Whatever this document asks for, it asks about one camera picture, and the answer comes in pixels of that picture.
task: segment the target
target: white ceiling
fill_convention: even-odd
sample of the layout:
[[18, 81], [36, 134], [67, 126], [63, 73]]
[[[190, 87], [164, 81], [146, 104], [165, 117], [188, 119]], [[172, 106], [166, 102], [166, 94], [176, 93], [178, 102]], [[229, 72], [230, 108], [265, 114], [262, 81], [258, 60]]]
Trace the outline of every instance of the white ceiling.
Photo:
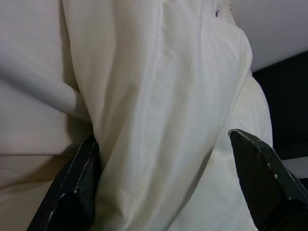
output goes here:
[[231, 2], [253, 51], [253, 71], [308, 50], [308, 0]]

